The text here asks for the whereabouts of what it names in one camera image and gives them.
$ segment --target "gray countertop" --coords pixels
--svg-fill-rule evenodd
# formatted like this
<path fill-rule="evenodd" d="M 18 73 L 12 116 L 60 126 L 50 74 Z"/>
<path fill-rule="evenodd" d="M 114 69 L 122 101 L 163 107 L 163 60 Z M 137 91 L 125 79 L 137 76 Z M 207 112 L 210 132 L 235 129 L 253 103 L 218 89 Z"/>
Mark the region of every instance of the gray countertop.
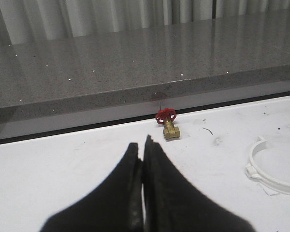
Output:
<path fill-rule="evenodd" d="M 277 82 L 290 10 L 4 46 L 0 124 Z"/>

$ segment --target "black scratch mark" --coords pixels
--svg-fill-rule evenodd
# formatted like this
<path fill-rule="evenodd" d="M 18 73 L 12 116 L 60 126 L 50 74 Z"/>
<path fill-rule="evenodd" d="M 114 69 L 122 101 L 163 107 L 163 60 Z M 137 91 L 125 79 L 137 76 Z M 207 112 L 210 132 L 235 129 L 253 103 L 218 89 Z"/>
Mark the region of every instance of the black scratch mark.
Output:
<path fill-rule="evenodd" d="M 211 130 L 209 130 L 209 129 L 207 129 L 207 128 L 204 128 L 204 127 L 202 127 L 204 130 L 208 130 L 212 135 L 213 135 L 213 133 L 211 132 Z"/>

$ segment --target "red handwheel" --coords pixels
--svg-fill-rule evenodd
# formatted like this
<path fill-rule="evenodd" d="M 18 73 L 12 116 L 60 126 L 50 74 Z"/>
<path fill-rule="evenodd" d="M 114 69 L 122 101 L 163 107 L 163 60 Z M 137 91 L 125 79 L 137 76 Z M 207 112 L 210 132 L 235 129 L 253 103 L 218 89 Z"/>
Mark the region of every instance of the red handwheel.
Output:
<path fill-rule="evenodd" d="M 172 122 L 176 118 L 176 112 L 174 109 L 165 108 L 164 110 L 159 110 L 156 114 L 156 121 L 158 124 L 164 124 L 165 119 L 170 119 Z"/>

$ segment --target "corrugated metal wall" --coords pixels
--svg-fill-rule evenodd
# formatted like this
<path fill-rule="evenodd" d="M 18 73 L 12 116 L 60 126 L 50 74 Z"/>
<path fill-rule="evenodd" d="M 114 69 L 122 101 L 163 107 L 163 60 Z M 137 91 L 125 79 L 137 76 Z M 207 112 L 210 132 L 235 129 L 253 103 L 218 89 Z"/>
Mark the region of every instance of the corrugated metal wall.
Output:
<path fill-rule="evenodd" d="M 290 0 L 0 0 L 0 46 L 290 8 Z"/>

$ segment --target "gate valve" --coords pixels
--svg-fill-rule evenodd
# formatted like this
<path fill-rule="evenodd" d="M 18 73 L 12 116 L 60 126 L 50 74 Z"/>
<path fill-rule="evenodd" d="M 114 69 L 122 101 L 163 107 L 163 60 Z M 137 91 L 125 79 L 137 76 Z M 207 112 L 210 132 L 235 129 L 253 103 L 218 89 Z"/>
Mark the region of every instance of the gate valve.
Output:
<path fill-rule="evenodd" d="M 174 109 L 165 108 L 164 110 L 159 110 L 156 114 L 157 123 L 164 124 L 163 135 L 166 140 L 180 137 L 179 128 L 173 124 L 175 118 L 176 112 Z"/>

